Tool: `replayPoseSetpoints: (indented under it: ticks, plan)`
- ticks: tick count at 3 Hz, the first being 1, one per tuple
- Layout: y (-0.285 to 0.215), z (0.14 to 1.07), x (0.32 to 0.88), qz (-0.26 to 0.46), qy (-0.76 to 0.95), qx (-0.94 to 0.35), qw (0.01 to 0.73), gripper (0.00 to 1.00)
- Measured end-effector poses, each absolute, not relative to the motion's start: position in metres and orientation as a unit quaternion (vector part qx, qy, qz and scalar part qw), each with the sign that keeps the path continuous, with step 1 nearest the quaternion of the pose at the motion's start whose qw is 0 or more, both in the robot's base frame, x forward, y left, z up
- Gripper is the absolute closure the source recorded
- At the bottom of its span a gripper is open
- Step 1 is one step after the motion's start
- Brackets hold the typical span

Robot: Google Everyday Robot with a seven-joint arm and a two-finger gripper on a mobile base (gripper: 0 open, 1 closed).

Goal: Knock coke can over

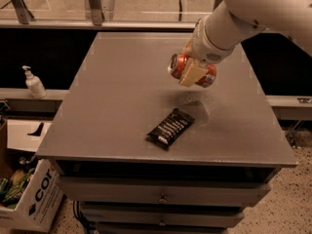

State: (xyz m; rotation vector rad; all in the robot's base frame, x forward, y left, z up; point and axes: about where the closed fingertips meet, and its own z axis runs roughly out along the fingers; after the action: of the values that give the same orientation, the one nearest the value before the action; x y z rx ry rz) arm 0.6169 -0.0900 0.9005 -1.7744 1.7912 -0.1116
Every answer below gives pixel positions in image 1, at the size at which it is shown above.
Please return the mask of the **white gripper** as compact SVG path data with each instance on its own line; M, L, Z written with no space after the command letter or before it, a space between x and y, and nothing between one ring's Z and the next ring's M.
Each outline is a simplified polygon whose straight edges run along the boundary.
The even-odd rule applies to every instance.
M204 77L208 72L208 65L223 61L232 54L234 48L222 49L215 45L207 33L209 17L200 19L192 33L191 38L182 48L182 53L189 56L181 77L180 86L190 87Z

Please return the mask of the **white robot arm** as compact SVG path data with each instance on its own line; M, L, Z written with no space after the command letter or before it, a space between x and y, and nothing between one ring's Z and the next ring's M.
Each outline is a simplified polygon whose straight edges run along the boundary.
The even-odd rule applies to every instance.
M222 0L199 19L182 52L188 61L179 84L190 87L210 64L232 54L236 45L265 29L279 32L312 55L312 0Z

